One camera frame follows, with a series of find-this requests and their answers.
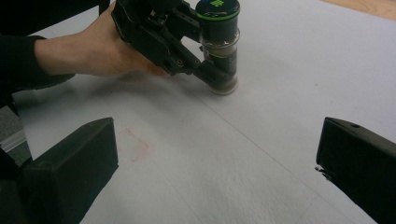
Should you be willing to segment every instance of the red stain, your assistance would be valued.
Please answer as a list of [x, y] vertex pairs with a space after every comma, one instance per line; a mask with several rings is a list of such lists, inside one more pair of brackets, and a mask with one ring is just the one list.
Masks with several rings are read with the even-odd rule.
[[147, 141], [137, 137], [134, 134], [134, 132], [129, 128], [126, 128], [121, 133], [124, 133], [124, 134], [136, 139], [138, 142], [138, 145], [136, 147], [132, 148], [132, 150], [134, 151], [134, 154], [135, 154], [135, 157], [132, 160], [132, 162], [141, 161], [149, 155], [150, 146]]

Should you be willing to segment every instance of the white surface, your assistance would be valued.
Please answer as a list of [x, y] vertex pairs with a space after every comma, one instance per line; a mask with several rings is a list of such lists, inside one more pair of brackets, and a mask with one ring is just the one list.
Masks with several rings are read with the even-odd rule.
[[[232, 95], [143, 74], [15, 95], [34, 157], [114, 118], [120, 168], [82, 223], [374, 223], [315, 158], [325, 117], [396, 142], [396, 23], [320, 1], [240, 3]], [[39, 34], [80, 31], [96, 13]]]

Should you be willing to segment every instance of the hand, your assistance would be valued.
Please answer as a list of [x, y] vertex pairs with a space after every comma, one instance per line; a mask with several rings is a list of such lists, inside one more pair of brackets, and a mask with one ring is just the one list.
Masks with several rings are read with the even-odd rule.
[[154, 65], [119, 37], [111, 11], [115, 3], [84, 31], [35, 42], [35, 56], [51, 75], [89, 74], [115, 76], [130, 71], [163, 75]]

